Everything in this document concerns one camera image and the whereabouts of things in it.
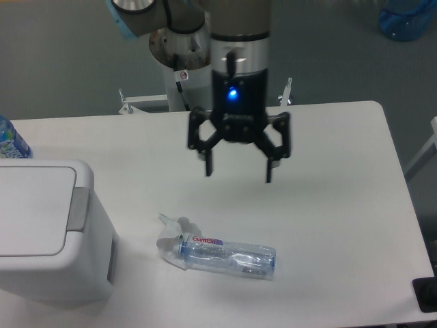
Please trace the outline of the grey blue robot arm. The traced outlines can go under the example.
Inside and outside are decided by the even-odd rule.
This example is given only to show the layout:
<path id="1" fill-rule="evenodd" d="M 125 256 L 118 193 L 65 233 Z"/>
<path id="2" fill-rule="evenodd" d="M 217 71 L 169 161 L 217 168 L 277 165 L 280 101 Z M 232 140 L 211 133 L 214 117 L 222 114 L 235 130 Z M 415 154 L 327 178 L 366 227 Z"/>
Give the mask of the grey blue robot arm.
<path id="1" fill-rule="evenodd" d="M 125 38 L 149 36 L 189 113 L 187 146 L 213 170 L 220 141 L 254 144 L 271 172 L 292 153 L 291 115 L 266 112 L 270 1 L 108 1 Z"/>

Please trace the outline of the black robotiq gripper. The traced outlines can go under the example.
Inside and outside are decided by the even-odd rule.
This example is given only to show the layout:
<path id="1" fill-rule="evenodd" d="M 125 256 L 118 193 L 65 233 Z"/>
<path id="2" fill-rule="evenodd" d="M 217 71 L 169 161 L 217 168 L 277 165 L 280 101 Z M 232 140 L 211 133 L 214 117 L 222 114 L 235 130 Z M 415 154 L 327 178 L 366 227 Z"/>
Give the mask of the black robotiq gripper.
<path id="1" fill-rule="evenodd" d="M 225 72 L 212 72 L 213 109 L 195 107 L 188 117 L 187 147 L 196 150 L 205 162 L 206 176 L 213 172 L 212 149 L 222 139 L 232 143 L 254 143 L 267 158 L 266 183 L 272 169 L 292 153 L 292 116 L 289 112 L 266 114 L 268 71 L 238 73 L 237 53 L 225 56 Z M 200 138 L 200 126 L 211 121 L 216 129 L 207 139 Z M 271 125 L 281 135 L 282 144 L 274 145 L 264 129 Z"/>

